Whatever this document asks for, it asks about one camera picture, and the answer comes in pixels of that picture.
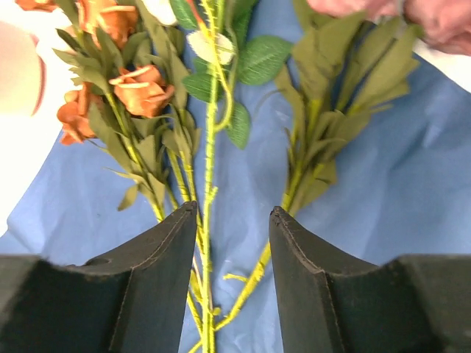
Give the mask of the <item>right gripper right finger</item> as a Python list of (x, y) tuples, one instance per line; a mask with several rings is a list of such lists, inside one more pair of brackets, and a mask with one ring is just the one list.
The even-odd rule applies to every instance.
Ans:
[(468, 352), (470, 257), (360, 260), (283, 208), (269, 242), (285, 352)]

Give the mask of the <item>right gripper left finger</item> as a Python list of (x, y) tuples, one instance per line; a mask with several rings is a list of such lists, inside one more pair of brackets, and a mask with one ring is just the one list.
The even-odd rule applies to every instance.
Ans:
[(1, 258), (3, 352), (176, 352), (196, 237), (196, 203), (87, 261)]

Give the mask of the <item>blue wrapping paper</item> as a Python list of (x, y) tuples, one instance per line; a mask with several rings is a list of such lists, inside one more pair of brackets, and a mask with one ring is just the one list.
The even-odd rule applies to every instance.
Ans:
[[(82, 266), (195, 201), (169, 174), (162, 221), (142, 195), (119, 209), (132, 181), (101, 142), (60, 142), (57, 110), (74, 83), (54, 52), (69, 22), (19, 2), (1, 3), (1, 22), (38, 39), (46, 73), (34, 115), (1, 115), (1, 258)], [(276, 207), (373, 265), (407, 254), (470, 257), (470, 3), (253, 2), (247, 40), (275, 35), (292, 47), (269, 82), (235, 84), (250, 114), (246, 144), (228, 131), (216, 137), (214, 352), (285, 352), (269, 242)], [(201, 131), (198, 197), (206, 106), (187, 99)]]

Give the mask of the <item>artificial flower bunch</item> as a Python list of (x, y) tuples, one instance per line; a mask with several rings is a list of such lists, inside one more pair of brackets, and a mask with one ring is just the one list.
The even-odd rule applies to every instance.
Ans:
[(119, 205), (138, 195), (156, 219), (172, 199), (169, 174), (191, 165), (201, 131), (187, 111), (188, 76), (177, 42), (182, 32), (170, 5), (160, 16), (142, 1), (20, 1), (25, 11), (62, 13), (69, 24), (57, 30), (64, 49), (56, 56), (73, 74), (57, 110), (64, 146), (99, 140), (101, 148), (132, 181)]

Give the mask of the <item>pink peach flower stem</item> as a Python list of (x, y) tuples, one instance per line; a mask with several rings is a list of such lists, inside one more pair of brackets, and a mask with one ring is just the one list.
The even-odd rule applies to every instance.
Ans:
[[(218, 188), (213, 183), (216, 137), (228, 131), (244, 146), (250, 114), (234, 98), (237, 82), (262, 85), (286, 62), (291, 42), (275, 35), (247, 40), (253, 1), (137, 1), (144, 25), (175, 86), (171, 111), (176, 119), (166, 144), (171, 169), (184, 201), (198, 205), (192, 281), (187, 305), (199, 333), (193, 352), (216, 350), (211, 291), (211, 207)], [(204, 195), (198, 197), (194, 159), (200, 136), (187, 99), (206, 103)]]

